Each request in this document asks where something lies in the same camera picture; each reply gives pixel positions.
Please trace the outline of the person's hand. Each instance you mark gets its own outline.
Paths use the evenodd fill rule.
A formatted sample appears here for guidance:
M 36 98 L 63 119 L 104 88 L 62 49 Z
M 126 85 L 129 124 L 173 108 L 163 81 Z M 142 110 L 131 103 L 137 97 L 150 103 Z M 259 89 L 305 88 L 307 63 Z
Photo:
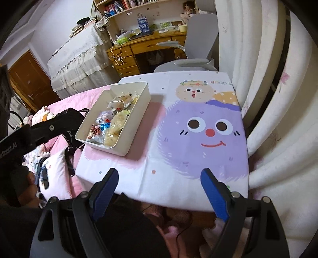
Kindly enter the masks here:
M 19 203 L 22 206 L 39 208 L 40 199 L 37 197 L 37 186 L 35 185 L 35 175 L 29 172 L 27 175 L 27 180 L 29 182 L 28 187 L 23 191 L 23 193 L 18 197 Z

